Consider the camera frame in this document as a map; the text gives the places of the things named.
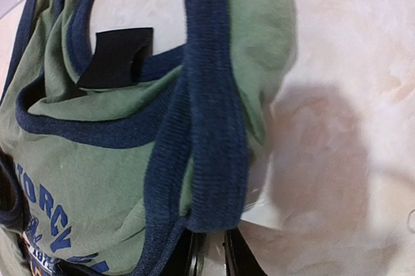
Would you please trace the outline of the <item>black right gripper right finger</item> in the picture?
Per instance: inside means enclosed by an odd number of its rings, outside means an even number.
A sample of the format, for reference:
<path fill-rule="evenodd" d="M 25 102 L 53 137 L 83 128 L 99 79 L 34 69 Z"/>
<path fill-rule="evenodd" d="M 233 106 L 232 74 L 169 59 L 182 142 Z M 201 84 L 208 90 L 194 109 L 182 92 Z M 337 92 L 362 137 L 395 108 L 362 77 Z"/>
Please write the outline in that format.
<path fill-rule="evenodd" d="M 225 231 L 226 275 L 265 276 L 254 254 L 238 228 Z"/>

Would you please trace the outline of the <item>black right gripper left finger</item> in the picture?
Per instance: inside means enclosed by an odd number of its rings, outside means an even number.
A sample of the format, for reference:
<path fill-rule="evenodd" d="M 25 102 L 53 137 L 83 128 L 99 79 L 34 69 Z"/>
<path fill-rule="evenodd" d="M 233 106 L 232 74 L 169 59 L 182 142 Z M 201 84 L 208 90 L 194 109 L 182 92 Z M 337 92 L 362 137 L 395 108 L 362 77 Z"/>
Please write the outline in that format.
<path fill-rule="evenodd" d="M 203 266 L 203 234 L 185 228 L 172 259 L 173 275 L 201 275 Z"/>

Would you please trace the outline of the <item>green sleeveless shirt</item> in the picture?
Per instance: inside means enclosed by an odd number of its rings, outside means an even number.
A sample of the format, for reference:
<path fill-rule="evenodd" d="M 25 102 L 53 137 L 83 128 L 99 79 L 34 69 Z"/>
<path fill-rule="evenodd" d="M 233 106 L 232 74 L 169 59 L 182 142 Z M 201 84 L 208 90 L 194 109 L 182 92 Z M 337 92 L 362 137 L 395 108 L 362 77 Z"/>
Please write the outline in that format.
<path fill-rule="evenodd" d="M 33 275 L 173 275 L 185 228 L 239 228 L 294 0 L 184 0 L 186 41 L 27 0 L 1 95 L 1 228 Z"/>

